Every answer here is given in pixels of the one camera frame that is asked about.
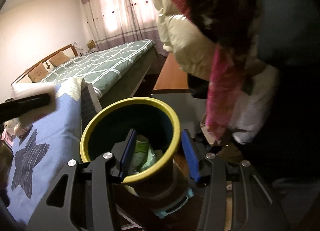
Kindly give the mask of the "green white-grid duvet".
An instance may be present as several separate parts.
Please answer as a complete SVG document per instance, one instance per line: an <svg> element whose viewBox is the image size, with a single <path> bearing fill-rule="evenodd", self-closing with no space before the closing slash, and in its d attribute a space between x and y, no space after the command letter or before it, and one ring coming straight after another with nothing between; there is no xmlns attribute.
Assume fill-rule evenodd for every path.
<svg viewBox="0 0 320 231"><path fill-rule="evenodd" d="M101 98L148 51L155 42L150 39L125 43L110 49L74 57L54 68L41 82L62 83L70 78L83 78L93 85Z"/></svg>

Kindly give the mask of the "yellow tissue box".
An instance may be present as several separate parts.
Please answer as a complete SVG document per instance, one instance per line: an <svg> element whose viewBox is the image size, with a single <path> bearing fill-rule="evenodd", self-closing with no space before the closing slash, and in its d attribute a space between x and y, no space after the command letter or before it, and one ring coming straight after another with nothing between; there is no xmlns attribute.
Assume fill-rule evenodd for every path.
<svg viewBox="0 0 320 231"><path fill-rule="evenodd" d="M93 50L96 47L95 42L93 40L89 40L87 42L87 47L89 50Z"/></svg>

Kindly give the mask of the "tan pillow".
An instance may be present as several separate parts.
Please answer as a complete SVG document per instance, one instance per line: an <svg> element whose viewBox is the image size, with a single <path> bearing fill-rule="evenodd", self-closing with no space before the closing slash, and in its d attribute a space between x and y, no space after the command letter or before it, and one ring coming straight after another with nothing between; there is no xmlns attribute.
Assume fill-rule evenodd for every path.
<svg viewBox="0 0 320 231"><path fill-rule="evenodd" d="M64 54L62 51L49 59L49 62L54 66L58 67L70 60L70 57Z"/></svg>
<svg viewBox="0 0 320 231"><path fill-rule="evenodd" d="M48 70L41 63L28 73L28 77L32 82L40 82L49 74Z"/></svg>

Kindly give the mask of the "left tan pillow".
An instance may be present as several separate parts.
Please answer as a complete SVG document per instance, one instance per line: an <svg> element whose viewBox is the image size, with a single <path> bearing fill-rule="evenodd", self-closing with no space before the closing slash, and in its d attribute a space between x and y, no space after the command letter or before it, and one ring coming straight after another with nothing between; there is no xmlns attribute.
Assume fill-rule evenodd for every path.
<svg viewBox="0 0 320 231"><path fill-rule="evenodd" d="M48 70L41 63L28 73L28 77L32 82L40 82L49 74Z"/></svg>

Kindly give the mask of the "orange wooden desk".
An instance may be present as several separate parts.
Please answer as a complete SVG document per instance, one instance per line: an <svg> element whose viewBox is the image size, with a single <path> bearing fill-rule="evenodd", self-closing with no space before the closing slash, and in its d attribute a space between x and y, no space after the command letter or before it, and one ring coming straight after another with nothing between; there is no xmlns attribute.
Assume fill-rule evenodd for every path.
<svg viewBox="0 0 320 231"><path fill-rule="evenodd" d="M152 94L189 93L187 74L181 70L175 55L169 53L162 67Z"/></svg>

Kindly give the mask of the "pink white window curtain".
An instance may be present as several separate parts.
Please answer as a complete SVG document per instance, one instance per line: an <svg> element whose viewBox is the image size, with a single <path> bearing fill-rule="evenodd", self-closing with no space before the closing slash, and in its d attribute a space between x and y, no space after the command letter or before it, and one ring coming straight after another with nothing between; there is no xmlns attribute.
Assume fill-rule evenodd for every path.
<svg viewBox="0 0 320 231"><path fill-rule="evenodd" d="M80 0L87 39L98 50L121 44L153 40L157 52L167 56L158 28L152 0Z"/></svg>

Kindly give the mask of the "cream puffer jacket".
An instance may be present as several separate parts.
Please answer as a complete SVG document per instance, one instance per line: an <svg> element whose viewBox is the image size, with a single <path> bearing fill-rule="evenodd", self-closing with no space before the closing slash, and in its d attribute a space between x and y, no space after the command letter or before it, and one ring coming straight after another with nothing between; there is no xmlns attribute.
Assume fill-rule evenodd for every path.
<svg viewBox="0 0 320 231"><path fill-rule="evenodd" d="M158 12L157 27L164 49L175 55L181 70L188 75L192 94L207 100L215 44L178 10L172 0L152 1ZM254 20L254 37L245 63L244 83L226 129L239 144L250 143L262 128L277 78L276 68L258 57L261 0L258 0L257 11L259 15ZM206 130L205 120L206 114L203 122L206 134L219 142Z"/></svg>

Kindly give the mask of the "green trash in bin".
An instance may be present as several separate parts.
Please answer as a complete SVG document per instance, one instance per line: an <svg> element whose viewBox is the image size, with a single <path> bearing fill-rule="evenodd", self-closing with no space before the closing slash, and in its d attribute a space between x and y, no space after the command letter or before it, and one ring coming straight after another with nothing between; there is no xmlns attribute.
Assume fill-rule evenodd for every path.
<svg viewBox="0 0 320 231"><path fill-rule="evenodd" d="M159 161L162 156L162 150L154 150L146 137L138 135L129 168L129 175L137 175L138 173L146 171Z"/></svg>

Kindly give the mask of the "wooden bed with headboard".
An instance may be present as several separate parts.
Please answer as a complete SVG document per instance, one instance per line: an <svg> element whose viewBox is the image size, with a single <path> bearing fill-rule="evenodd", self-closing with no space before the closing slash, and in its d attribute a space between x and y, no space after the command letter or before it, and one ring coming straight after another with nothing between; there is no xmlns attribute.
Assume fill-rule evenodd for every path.
<svg viewBox="0 0 320 231"><path fill-rule="evenodd" d="M83 78L105 108L122 99L134 96L154 59L158 57L155 42L150 39L133 41L85 56L64 54L71 44L57 50L26 70L13 83L54 82Z"/></svg>

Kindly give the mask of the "blue star-print table cloth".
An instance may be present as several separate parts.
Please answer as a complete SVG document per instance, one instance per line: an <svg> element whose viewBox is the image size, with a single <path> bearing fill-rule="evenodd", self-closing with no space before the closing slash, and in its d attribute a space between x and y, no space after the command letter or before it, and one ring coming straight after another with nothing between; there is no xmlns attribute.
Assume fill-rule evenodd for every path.
<svg viewBox="0 0 320 231"><path fill-rule="evenodd" d="M71 78L55 85L57 109L34 122L13 143L8 210L26 226L53 179L71 159L80 160L81 135L101 110L91 83Z"/></svg>

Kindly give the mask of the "red dotted puffer jacket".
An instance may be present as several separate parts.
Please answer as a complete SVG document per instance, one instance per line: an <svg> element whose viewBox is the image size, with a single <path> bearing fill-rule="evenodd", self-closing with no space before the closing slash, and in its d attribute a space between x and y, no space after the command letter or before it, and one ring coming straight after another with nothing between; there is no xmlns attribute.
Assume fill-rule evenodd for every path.
<svg viewBox="0 0 320 231"><path fill-rule="evenodd" d="M172 0L178 10L215 44L205 127L220 141L244 83L254 37L258 0Z"/></svg>

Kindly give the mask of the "right tan pillow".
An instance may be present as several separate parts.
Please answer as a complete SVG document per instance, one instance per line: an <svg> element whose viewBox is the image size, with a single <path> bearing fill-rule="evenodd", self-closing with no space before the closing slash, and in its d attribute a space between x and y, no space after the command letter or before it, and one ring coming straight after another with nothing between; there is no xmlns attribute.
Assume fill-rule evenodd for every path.
<svg viewBox="0 0 320 231"><path fill-rule="evenodd" d="M58 67L70 60L70 57L64 54L62 51L49 59L49 62L54 66Z"/></svg>

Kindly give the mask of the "yellow-rimmed dark trash bin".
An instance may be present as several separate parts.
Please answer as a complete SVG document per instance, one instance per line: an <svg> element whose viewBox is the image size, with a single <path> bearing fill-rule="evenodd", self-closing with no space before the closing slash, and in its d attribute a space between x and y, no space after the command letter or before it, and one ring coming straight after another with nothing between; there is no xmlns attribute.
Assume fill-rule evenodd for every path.
<svg viewBox="0 0 320 231"><path fill-rule="evenodd" d="M104 108L88 123L80 156L90 162L112 153L117 198L162 219L194 195L174 160L180 138L178 115L168 104L154 98L128 98Z"/></svg>

